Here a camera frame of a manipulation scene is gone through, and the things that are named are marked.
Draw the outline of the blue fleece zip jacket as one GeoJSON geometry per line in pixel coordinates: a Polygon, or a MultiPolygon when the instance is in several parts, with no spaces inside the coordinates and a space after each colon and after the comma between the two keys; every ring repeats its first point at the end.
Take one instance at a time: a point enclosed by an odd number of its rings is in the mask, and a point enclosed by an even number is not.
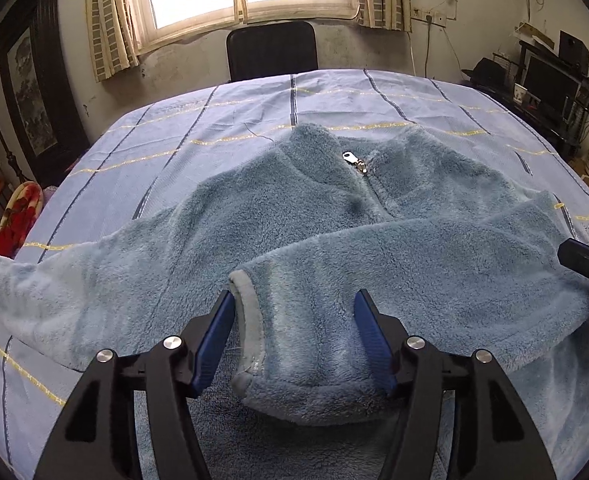
{"type": "Polygon", "coordinates": [[[0,322],[81,370],[149,350],[229,289],[232,340],[194,404],[212,476],[371,479],[395,415],[354,321],[366,289],[439,350],[491,351],[570,479],[589,459],[589,281],[557,251],[576,233],[556,196],[421,128],[302,125],[96,242],[0,256],[0,322]]]}

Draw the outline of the black computer desk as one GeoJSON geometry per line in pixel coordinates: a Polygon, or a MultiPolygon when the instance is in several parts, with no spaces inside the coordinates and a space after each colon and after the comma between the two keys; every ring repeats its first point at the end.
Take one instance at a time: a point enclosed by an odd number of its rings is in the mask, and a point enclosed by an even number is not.
{"type": "Polygon", "coordinates": [[[548,140],[564,160],[573,159],[579,154],[589,128],[589,75],[582,76],[563,62],[559,55],[544,46],[524,40],[521,40],[519,45],[518,61],[494,53],[489,58],[481,58],[471,70],[465,68],[462,73],[468,77],[471,87],[505,105],[518,118],[523,119],[526,125],[548,140]],[[546,114],[541,114],[537,108],[538,103],[529,92],[523,105],[513,102],[513,85],[522,84],[526,57],[529,54],[535,54],[556,65],[559,70],[563,70],[579,83],[579,90],[572,106],[567,108],[567,114],[560,119],[551,119],[546,114]]]}

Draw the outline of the computer monitor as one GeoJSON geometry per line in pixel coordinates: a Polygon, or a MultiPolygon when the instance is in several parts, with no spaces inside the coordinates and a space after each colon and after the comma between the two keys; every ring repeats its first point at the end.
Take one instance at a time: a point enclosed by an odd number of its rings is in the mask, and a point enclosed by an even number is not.
{"type": "Polygon", "coordinates": [[[567,114],[579,90],[579,83],[563,70],[535,54],[526,57],[522,81],[527,92],[538,103],[541,114],[560,119],[567,114]]]}

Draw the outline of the white paper cup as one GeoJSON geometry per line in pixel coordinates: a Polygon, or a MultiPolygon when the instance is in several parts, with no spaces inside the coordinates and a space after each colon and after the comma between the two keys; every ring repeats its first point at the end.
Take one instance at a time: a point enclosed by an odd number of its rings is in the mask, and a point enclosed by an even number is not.
{"type": "Polygon", "coordinates": [[[527,99],[527,89],[523,87],[522,84],[514,84],[513,85],[513,93],[512,93],[513,102],[523,105],[527,99]]]}

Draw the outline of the black speaker box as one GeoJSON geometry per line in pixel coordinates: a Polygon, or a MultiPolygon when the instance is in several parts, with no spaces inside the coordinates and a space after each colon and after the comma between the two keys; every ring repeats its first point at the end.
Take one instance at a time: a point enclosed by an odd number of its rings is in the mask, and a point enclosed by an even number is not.
{"type": "Polygon", "coordinates": [[[582,76],[588,75],[589,50],[582,40],[568,34],[564,30],[560,32],[559,58],[582,76]]]}

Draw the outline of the red floral blanket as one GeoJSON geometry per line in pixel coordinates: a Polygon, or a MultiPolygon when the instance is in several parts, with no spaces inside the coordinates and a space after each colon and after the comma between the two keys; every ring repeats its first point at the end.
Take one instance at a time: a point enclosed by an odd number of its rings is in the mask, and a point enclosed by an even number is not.
{"type": "Polygon", "coordinates": [[[12,193],[0,219],[0,256],[14,258],[44,207],[44,193],[34,181],[21,183],[12,193]]]}

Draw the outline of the blue striped bed sheet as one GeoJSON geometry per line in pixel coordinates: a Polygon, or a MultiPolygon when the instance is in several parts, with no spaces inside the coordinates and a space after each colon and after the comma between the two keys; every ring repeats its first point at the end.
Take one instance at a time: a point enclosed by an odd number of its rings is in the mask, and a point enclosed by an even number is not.
{"type": "MultiPolygon", "coordinates": [[[[11,260],[40,263],[180,203],[204,179],[262,154],[294,128],[384,141],[418,127],[526,188],[559,200],[589,245],[589,187],[505,105],[459,84],[369,70],[223,84],[117,120],[55,192],[11,260]]],[[[44,356],[0,322],[0,456],[35,474],[63,403],[84,370],[44,356]]]]}

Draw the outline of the black chair behind bed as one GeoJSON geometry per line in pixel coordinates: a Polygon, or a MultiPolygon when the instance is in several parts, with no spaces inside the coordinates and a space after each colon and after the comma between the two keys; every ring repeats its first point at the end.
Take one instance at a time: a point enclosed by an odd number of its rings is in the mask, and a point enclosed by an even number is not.
{"type": "Polygon", "coordinates": [[[226,51],[231,82],[318,68],[315,30],[305,21],[233,30],[226,37],[226,51]]]}

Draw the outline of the left checked curtain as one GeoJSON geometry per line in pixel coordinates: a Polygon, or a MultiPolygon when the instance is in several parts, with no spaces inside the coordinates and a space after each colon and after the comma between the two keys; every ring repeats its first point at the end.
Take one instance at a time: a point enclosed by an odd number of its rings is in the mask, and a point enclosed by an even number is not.
{"type": "Polygon", "coordinates": [[[90,61],[96,81],[139,64],[127,0],[85,0],[90,61]]]}

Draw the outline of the dark framed wall painting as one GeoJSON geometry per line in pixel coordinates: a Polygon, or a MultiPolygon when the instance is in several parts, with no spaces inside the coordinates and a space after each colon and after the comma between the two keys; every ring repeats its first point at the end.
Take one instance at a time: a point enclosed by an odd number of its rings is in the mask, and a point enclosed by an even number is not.
{"type": "Polygon", "coordinates": [[[58,0],[16,0],[0,21],[0,80],[36,182],[60,184],[89,148],[64,62],[58,0]]]}

